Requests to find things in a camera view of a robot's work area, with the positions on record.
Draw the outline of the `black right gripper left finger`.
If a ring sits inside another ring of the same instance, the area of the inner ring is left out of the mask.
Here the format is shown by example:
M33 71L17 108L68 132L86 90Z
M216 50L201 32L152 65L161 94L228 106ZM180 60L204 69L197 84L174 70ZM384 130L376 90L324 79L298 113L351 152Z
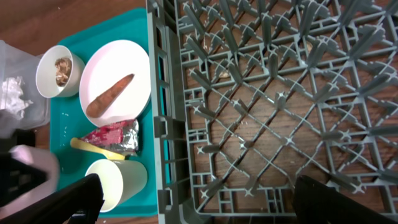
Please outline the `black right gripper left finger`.
M104 204L97 174L89 174L68 187L1 220L1 224L96 223Z

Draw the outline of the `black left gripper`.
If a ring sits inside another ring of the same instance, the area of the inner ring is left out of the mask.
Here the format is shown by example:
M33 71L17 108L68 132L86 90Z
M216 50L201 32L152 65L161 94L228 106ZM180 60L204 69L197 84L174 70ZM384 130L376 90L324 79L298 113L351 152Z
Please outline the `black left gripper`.
M35 167L12 158L11 153L1 153L1 207L47 180L47 174Z

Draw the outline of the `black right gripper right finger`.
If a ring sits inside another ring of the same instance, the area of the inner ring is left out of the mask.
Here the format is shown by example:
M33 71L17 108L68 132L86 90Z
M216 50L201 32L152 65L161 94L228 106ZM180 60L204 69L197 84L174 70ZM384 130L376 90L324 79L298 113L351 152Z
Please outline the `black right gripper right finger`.
M395 224L307 175L295 182L293 208L299 223Z

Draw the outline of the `red foil snack wrapper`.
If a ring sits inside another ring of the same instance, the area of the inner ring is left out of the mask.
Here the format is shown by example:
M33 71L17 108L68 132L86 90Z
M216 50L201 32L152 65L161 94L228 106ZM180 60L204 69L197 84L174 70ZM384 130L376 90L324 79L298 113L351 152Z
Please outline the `red foil snack wrapper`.
M139 123L135 119L98 127L80 138L91 145L125 156L139 152Z

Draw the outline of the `orange carrot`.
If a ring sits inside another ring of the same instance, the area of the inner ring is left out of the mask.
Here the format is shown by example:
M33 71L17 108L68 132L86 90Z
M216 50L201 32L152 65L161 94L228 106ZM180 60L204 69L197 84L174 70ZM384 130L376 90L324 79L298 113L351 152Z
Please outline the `orange carrot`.
M91 118L99 118L110 107L113 101L131 83L134 74L126 75L117 81L113 86L97 96L87 107L86 114Z

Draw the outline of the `small white bowl with scraps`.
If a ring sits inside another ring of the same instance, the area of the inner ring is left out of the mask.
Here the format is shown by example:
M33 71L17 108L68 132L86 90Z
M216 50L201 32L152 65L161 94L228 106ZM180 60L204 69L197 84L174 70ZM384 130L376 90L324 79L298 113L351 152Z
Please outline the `small white bowl with scraps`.
M67 47L56 45L43 54L36 71L36 86L45 98L78 93L85 64Z

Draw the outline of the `grey dishwasher rack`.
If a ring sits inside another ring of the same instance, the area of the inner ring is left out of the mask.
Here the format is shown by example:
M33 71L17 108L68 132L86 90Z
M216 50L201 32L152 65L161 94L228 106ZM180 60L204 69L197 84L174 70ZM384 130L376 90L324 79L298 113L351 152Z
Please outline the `grey dishwasher rack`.
M147 1L160 223L292 223L307 175L397 221L396 1Z

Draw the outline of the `pale green cup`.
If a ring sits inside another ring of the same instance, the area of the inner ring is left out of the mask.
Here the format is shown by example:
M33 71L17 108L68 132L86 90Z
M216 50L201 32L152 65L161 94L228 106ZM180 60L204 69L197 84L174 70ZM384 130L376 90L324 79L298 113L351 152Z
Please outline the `pale green cup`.
M118 205L141 192L147 184L147 169L141 162L100 159L92 163L85 175L98 175L103 190L101 213L112 211Z

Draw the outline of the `yellow plastic spoon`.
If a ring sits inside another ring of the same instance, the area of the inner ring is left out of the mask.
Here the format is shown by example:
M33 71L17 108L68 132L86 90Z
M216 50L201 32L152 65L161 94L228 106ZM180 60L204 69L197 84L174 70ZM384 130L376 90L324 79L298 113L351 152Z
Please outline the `yellow plastic spoon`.
M79 149L82 151L88 151L88 152L94 152L97 154L102 154L104 155L105 158L108 160L125 160L126 156L122 154L118 154L106 149L102 149L100 147L94 146L90 143L87 143L85 141L82 141L78 138L72 138L70 141L70 145L72 148Z

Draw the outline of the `clear plastic bin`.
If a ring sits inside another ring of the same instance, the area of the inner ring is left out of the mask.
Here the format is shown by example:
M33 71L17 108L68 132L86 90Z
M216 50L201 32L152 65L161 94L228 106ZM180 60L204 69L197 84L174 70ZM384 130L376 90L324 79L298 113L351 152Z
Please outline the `clear plastic bin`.
M50 121L50 100L35 83L40 58L1 41L1 137L17 129L29 130Z

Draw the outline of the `crumpled white tissue in bin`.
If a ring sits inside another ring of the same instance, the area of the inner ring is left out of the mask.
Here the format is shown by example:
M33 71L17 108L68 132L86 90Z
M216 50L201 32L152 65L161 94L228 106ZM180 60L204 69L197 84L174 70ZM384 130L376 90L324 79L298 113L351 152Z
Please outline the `crumpled white tissue in bin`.
M2 83L1 109L10 112L18 120L24 118L25 110L34 103L22 99L24 84L21 76L6 78Z

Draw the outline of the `white round plate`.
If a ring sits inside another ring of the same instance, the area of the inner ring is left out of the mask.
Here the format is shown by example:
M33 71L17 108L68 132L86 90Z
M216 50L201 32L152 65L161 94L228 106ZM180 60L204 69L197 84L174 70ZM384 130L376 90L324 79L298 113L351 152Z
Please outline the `white round plate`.
M115 40L100 47L86 63L81 75L79 99L84 114L97 96L122 78L132 81L98 118L86 118L95 126L135 119L150 101L150 60L148 53L131 40Z

